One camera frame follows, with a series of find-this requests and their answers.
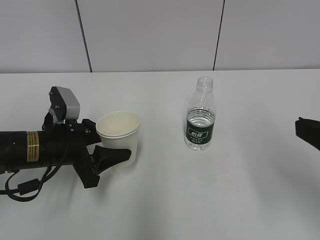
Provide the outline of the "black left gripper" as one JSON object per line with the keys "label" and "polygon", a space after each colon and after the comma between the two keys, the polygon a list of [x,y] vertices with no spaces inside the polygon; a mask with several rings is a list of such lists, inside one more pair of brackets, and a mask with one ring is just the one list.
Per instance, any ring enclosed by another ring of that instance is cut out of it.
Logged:
{"label": "black left gripper", "polygon": [[84,188],[98,186],[100,175],[105,170],[130,159],[130,149],[113,149],[96,145],[92,156],[87,146],[101,143],[96,123],[90,119],[58,121],[53,113],[47,113],[42,125],[47,139],[44,141],[46,152],[55,168],[46,174],[50,180],[63,165],[72,165]]}

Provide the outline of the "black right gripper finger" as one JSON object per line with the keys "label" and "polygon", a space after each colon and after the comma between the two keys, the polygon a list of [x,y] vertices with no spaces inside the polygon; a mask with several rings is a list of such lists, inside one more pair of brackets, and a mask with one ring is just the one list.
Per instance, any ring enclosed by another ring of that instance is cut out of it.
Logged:
{"label": "black right gripper finger", "polygon": [[295,121],[295,134],[300,139],[320,150],[320,122],[299,117]]}

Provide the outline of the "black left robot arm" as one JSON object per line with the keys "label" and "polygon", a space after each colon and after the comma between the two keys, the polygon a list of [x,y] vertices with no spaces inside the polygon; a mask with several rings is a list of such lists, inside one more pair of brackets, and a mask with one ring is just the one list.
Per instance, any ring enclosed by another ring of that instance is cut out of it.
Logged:
{"label": "black left robot arm", "polygon": [[84,188],[95,188],[100,173],[131,157],[128,147],[102,147],[95,122],[53,123],[47,114],[40,131],[0,133],[0,172],[72,165]]}

